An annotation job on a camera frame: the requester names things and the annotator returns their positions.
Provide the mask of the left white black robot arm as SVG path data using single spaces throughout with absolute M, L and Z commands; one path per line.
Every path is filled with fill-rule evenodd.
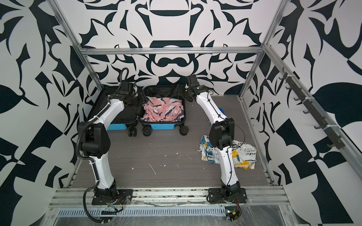
M 87 188 L 83 194 L 83 207 L 87 217 L 95 223 L 106 224 L 110 219 L 93 217 L 86 204 L 86 195 L 93 190 L 98 202 L 107 204 L 112 212 L 118 214 L 123 209 L 117 209 L 114 204 L 118 201 L 116 180 L 112 176 L 108 151 L 111 141 L 107 129 L 113 120 L 123 111 L 127 115 L 137 117 L 139 108 L 146 102 L 141 88 L 131 82 L 122 80 L 123 74 L 129 74 L 128 68 L 123 68 L 117 78 L 117 89 L 107 96 L 106 105 L 88 121 L 81 122 L 78 127 L 78 138 L 75 153 L 78 158 L 88 160 L 95 177 L 95 185 Z

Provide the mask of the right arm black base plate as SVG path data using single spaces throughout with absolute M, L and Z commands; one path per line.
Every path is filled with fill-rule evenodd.
M 228 190 L 223 190 L 222 188 L 209 188 L 206 200 L 209 203 L 246 203 L 248 200 L 246 190 L 240 188 L 237 191 L 229 192 Z

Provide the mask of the blue hard-shell suitcase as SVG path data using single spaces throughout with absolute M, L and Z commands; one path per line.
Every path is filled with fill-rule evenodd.
M 143 126 L 143 135 L 150 136 L 152 130 L 172 130 L 180 126 L 180 133 L 185 136 L 188 128 L 184 126 L 186 119 L 185 100 L 179 95 L 181 86 L 148 86 L 140 88 L 146 100 L 143 105 L 132 108 L 126 106 L 108 127 L 110 131 L 128 129 L 128 136 L 137 136 L 136 125 Z

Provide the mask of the white blue yellow patterned shirt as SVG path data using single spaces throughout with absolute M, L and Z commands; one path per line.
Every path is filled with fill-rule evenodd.
M 199 145 L 199 152 L 201 152 L 201 160 L 219 164 L 219 157 L 208 135 L 203 135 Z M 234 166 L 240 169 L 255 169 L 257 149 L 249 143 L 233 140 L 232 158 Z

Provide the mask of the aluminium frame rails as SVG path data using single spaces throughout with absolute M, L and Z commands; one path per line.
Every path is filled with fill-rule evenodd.
M 62 28 L 65 30 L 66 35 L 68 35 L 71 44 L 75 48 L 76 53 L 81 59 L 82 64 L 85 66 L 87 71 L 90 73 L 91 78 L 96 83 L 98 90 L 102 90 L 104 87 L 95 73 L 94 69 L 90 65 L 90 62 L 86 58 L 88 55 L 106 55 L 106 54 L 214 54 L 214 53 L 249 53 L 249 54 L 258 54 L 253 67 L 250 71 L 250 75 L 254 75 L 256 72 L 257 66 L 261 64 L 262 58 L 264 55 L 267 55 L 271 62 L 278 68 L 278 71 L 282 73 L 282 68 L 285 67 L 285 70 L 288 74 L 293 74 L 292 70 L 287 66 L 285 62 L 279 57 L 276 51 L 268 43 L 270 38 L 267 38 L 265 43 L 260 47 L 175 47 L 175 48 L 120 48 L 120 49 L 84 49 L 79 46 L 78 41 L 75 37 L 74 32 L 71 29 L 69 22 L 67 21 L 64 13 L 62 12 L 57 1 L 49 1 L 51 10 L 54 12 L 54 15 L 57 21 L 60 23 Z M 330 116 L 328 116 L 325 109 L 322 108 L 327 115 L 327 119 L 331 120 L 334 123 Z M 339 149 L 343 157 L 347 160 L 351 168 L 355 171 L 358 177 L 362 176 L 362 153 L 358 150 L 357 146 L 352 142 L 352 140 L 347 136 L 345 132 L 342 131 L 341 127 L 337 125 L 337 132 L 342 136 L 342 141 L 346 146 L 342 149 Z

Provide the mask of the clear cup with blue lid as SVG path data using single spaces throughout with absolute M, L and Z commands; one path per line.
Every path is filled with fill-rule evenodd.
M 222 114 L 225 114 L 225 113 L 224 113 L 224 110 L 223 110 L 222 108 L 218 107 L 218 109 L 222 112 Z

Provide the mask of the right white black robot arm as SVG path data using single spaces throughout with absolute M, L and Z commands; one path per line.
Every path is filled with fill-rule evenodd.
M 232 159 L 234 120 L 222 113 L 212 99 L 211 91 L 198 82 L 196 75 L 187 76 L 186 84 L 178 85 L 178 93 L 189 102 L 195 100 L 208 117 L 211 123 L 209 141 L 218 153 L 221 167 L 222 194 L 226 198 L 236 196 L 241 187 Z

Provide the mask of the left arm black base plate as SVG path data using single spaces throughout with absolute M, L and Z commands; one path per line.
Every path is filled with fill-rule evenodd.
M 132 189 L 118 189 L 118 190 L 107 190 L 98 189 L 94 191 L 92 205 L 106 205 L 111 204 L 126 204 L 132 200 L 133 190 Z

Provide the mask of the black wall hook rack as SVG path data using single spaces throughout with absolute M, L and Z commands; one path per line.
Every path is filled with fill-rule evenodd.
M 314 128 L 316 130 L 323 130 L 330 139 L 332 144 L 328 144 L 327 146 L 330 148 L 335 147 L 337 149 L 344 148 L 346 144 L 342 141 L 340 133 L 337 132 L 337 125 L 327 119 L 326 113 L 322 110 L 322 107 L 316 99 L 312 97 L 308 90 L 306 90 L 296 75 L 288 74 L 285 67 L 282 68 L 282 72 L 283 76 L 280 80 L 285 80 L 285 82 L 289 85 L 286 89 L 294 91 L 297 95 L 297 98 L 294 98 L 294 100 L 299 101 L 305 106 L 307 110 L 303 111 L 303 113 L 306 115 L 310 114 L 318 123 L 318 126 L 314 126 Z

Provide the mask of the pink patterned shirt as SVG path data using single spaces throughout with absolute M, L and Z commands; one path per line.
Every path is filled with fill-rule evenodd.
M 185 118 L 184 106 L 181 99 L 147 97 L 143 105 L 145 111 L 142 121 L 146 122 L 177 122 Z

